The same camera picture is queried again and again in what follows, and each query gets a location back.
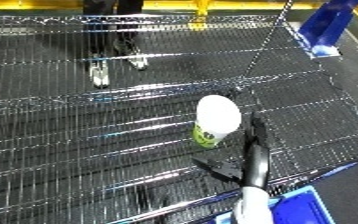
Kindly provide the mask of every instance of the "wire grid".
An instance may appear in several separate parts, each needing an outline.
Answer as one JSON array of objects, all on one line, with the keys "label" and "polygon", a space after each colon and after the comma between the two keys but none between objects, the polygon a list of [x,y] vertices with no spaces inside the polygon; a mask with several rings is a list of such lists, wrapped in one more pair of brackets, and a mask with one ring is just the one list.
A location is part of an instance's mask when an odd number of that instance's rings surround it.
[{"label": "wire grid", "polygon": [[[211,16],[195,31],[194,19],[137,18],[150,68],[108,51],[112,85],[95,90],[87,18],[0,17],[0,223],[186,223],[230,210],[236,186],[191,157],[238,158],[253,111],[269,128],[272,185],[358,159],[358,107],[286,22]],[[111,41],[122,21],[105,23]],[[198,100],[232,93],[241,128],[200,148]]]}]

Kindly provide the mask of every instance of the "white sneaker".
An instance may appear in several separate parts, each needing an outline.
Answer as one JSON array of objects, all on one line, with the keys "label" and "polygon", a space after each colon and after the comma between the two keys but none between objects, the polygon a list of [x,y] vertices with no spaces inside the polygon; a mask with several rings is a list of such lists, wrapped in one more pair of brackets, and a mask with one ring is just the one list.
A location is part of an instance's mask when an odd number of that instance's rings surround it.
[{"label": "white sneaker", "polygon": [[92,61],[89,66],[89,76],[96,88],[103,89],[110,85],[107,61],[103,60],[101,55],[92,55]]},{"label": "white sneaker", "polygon": [[127,61],[137,70],[142,71],[149,66],[147,58],[142,56],[140,49],[133,40],[120,41],[116,39],[114,40],[113,47],[118,55],[130,56]]}]

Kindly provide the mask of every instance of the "blue bin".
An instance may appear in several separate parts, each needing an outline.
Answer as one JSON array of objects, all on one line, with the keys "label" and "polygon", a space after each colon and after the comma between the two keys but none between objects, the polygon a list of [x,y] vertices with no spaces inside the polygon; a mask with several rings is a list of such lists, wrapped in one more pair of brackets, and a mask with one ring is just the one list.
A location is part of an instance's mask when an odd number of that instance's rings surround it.
[{"label": "blue bin", "polygon": [[[335,224],[312,186],[282,195],[269,202],[275,224]],[[214,224],[230,224],[231,212],[217,216]]]}]

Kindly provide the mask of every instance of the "person's leg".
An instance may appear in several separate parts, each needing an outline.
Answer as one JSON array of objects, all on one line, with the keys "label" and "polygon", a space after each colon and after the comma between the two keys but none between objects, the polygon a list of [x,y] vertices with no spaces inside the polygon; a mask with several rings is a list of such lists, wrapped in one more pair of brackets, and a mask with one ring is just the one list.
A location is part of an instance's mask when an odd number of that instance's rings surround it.
[{"label": "person's leg", "polygon": [[[84,0],[83,14],[84,16],[102,16],[112,11],[108,7],[107,1],[111,0]],[[86,18],[88,24],[85,25],[86,43],[89,49],[90,63],[89,63],[89,76],[93,84],[97,88],[105,88],[110,84],[108,77],[107,61],[105,57],[105,45],[108,25],[102,24],[102,17],[95,17],[93,19]]]},{"label": "person's leg", "polygon": [[[83,15],[97,16],[104,15],[106,12],[106,2],[104,0],[84,0]],[[105,49],[106,31],[108,25],[101,24],[101,18],[89,19],[89,24],[85,25],[87,31],[86,45],[93,54],[102,54]]]},{"label": "person's leg", "polygon": [[[119,0],[117,7],[117,15],[133,15],[142,13],[144,0]],[[120,29],[136,29],[136,25],[119,25],[117,27]],[[119,32],[118,39],[123,40],[132,40],[136,36],[137,32]]]},{"label": "person's leg", "polygon": [[[143,0],[119,0],[117,14],[118,15],[133,15],[142,13]],[[135,18],[123,18],[125,21],[136,21]],[[141,55],[140,49],[136,46],[134,37],[137,35],[135,31],[122,31],[127,29],[136,29],[137,25],[119,25],[117,26],[118,38],[114,41],[114,49],[119,55],[131,56],[128,62],[138,70],[144,70],[148,66],[147,58]]]}]

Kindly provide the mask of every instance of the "white cup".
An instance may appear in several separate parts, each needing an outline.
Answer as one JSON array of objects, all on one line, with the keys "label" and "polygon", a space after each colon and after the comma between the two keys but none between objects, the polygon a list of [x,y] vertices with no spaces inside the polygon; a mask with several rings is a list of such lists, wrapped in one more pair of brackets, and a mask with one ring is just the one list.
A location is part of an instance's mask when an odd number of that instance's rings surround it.
[{"label": "white cup", "polygon": [[193,139],[205,148],[213,148],[240,123],[240,109],[233,101],[219,95],[203,97],[197,105]]}]

